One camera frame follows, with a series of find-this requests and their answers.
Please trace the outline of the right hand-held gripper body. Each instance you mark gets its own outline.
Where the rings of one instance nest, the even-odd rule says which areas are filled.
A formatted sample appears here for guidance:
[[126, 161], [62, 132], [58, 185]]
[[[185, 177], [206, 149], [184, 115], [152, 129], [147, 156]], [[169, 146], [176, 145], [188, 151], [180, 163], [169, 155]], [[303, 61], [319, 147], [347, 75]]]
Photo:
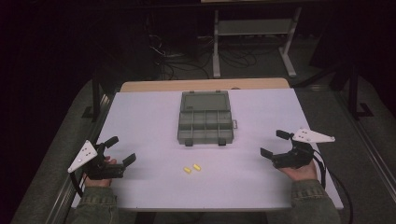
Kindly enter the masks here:
[[300, 168], [309, 164], [314, 158], [312, 144], [334, 142], [335, 137], [300, 128], [296, 133], [293, 133], [290, 141], [290, 151], [273, 156], [272, 163], [276, 169], [287, 167]]

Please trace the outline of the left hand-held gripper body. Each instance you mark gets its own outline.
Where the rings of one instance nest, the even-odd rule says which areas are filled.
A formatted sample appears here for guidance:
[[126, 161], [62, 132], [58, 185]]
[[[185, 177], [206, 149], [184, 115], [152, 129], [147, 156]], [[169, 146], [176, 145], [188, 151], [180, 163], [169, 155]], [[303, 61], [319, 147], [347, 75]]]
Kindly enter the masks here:
[[93, 145], [86, 140], [67, 172], [72, 174], [81, 168], [91, 180], [122, 178], [126, 167], [122, 163], [105, 163], [105, 149], [104, 143]]

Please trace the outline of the grey plastic organizer box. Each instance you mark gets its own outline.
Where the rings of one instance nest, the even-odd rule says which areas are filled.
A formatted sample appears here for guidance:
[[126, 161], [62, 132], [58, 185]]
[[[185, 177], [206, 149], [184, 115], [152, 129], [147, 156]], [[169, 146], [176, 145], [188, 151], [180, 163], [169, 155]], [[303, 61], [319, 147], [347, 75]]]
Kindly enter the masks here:
[[185, 147], [226, 146], [234, 139], [234, 121], [227, 91], [183, 91], [177, 140]]

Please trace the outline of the person's left hand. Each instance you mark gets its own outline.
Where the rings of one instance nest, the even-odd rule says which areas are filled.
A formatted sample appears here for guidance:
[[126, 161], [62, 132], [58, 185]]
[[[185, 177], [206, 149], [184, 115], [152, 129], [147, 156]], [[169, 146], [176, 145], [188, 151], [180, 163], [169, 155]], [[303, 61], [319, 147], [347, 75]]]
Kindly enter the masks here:
[[[116, 164], [117, 160], [112, 159], [110, 156], [105, 157], [105, 163], [107, 164]], [[86, 174], [84, 177], [84, 185], [86, 188], [109, 188], [112, 183], [112, 179], [101, 179], [101, 180], [91, 180]]]

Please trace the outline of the person's right hand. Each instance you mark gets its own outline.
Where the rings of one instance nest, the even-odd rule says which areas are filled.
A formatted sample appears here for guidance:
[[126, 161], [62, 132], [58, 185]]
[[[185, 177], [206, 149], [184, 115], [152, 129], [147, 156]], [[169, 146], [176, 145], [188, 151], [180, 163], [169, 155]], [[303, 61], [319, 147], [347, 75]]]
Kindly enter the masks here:
[[280, 172], [288, 176], [293, 181], [317, 179], [317, 168], [313, 161], [300, 168], [280, 168]]

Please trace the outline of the black metal stand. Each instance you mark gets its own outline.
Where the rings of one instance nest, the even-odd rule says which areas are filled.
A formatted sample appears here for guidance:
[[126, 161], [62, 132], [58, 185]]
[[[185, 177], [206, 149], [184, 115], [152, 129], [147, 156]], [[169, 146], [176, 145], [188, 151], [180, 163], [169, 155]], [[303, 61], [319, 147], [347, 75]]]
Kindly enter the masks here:
[[96, 122], [101, 112], [101, 104], [105, 93], [101, 86], [100, 75], [97, 71], [92, 74], [92, 104], [87, 106], [82, 114], [84, 119]]
[[362, 117], [372, 117], [374, 115], [367, 104], [358, 102], [359, 75], [360, 67], [353, 64], [349, 77], [347, 108], [354, 120], [359, 120]]

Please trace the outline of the metal side rail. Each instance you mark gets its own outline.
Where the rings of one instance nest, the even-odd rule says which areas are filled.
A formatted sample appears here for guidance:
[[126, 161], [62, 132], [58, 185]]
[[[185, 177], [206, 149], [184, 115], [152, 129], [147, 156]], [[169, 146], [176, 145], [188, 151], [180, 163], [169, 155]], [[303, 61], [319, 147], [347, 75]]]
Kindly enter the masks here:
[[67, 113], [60, 133], [54, 139], [54, 155], [50, 164], [61, 176], [61, 186], [56, 193], [55, 202], [50, 209], [46, 224], [64, 224], [76, 196], [76, 190], [67, 169], [79, 153], [86, 140], [96, 142], [106, 120], [114, 96], [104, 95], [99, 104], [97, 119], [83, 118], [85, 110], [92, 103], [74, 103]]
[[385, 185], [389, 196], [396, 203], [396, 177], [393, 175], [391, 170], [388, 168], [383, 158], [377, 151], [374, 142], [369, 137], [368, 133], [364, 130], [361, 122], [352, 116], [352, 113], [347, 109], [347, 100], [342, 96], [341, 93], [335, 92], [334, 97], [337, 103], [342, 107], [344, 114], [346, 115], [348, 121], [353, 126], [355, 132], [362, 141], [368, 157], [372, 162], [374, 168], [377, 170], [379, 177], [381, 178], [383, 184]]

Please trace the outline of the white metal desk frame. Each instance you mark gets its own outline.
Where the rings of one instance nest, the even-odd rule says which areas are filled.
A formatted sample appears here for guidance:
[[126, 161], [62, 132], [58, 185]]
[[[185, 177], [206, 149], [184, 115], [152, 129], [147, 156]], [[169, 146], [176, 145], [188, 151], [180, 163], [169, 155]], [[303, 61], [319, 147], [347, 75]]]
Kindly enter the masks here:
[[235, 35], [285, 35], [286, 42], [278, 48], [279, 55], [290, 77], [296, 77], [297, 73], [289, 57], [289, 50], [294, 37], [300, 15], [301, 7], [296, 7], [289, 18], [279, 19], [230, 19], [220, 17], [219, 10], [214, 11], [214, 35], [212, 67], [213, 78], [220, 78], [219, 65], [219, 37]]

